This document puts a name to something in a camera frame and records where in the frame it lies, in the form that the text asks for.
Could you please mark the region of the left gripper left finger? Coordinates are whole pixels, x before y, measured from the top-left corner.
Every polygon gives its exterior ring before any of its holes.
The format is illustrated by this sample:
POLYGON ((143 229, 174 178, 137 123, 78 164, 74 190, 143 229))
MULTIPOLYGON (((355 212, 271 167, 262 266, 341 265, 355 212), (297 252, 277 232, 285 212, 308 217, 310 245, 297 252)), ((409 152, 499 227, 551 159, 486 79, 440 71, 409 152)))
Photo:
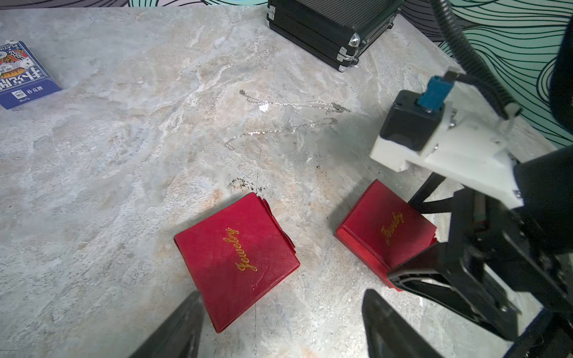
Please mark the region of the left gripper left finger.
POLYGON ((204 322, 204 302, 192 292, 131 355, 134 357, 197 357, 204 322))

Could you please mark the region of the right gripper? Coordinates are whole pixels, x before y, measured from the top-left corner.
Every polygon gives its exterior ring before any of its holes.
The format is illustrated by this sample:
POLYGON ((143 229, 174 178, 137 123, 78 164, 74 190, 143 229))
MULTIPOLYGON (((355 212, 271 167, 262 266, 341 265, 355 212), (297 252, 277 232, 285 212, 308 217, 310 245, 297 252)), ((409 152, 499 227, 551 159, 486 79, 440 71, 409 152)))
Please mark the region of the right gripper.
POLYGON ((473 189, 427 201, 446 180, 431 173, 408 204, 421 214, 452 212, 449 241, 387 277, 511 342, 509 357, 570 357, 572 149, 521 163, 513 173, 523 200, 516 209, 473 189))

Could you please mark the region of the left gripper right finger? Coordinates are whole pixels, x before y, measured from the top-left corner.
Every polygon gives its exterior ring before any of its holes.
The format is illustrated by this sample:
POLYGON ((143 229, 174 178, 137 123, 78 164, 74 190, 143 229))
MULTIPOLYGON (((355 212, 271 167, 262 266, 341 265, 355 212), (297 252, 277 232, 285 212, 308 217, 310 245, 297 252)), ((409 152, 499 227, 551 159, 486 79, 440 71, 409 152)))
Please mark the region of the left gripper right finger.
POLYGON ((367 289, 362 317, 369 357, 442 357, 374 289, 367 289))

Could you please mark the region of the red jewelry box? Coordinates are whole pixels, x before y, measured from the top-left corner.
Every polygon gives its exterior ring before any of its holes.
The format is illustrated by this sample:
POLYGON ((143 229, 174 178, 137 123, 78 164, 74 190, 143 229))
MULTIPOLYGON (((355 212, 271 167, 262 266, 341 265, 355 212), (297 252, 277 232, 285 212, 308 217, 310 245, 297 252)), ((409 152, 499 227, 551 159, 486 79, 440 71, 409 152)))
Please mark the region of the red jewelry box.
POLYGON ((291 238, 253 192, 174 241, 218 334, 300 266, 291 238))
POLYGON ((437 227, 391 189, 374 180, 334 236, 384 285, 387 274, 437 243, 437 227))

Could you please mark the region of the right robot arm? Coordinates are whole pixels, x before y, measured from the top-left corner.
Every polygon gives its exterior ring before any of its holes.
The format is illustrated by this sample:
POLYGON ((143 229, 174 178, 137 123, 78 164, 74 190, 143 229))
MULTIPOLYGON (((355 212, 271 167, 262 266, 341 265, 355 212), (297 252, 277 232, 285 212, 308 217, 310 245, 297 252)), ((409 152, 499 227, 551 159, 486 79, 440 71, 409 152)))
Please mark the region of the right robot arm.
POLYGON ((525 119, 557 146, 518 163, 524 202, 504 209, 464 186, 430 201, 433 173, 411 198, 450 213, 449 240, 390 273, 399 288, 513 342, 509 357, 572 355, 572 3, 456 1, 477 55, 525 104, 525 119))

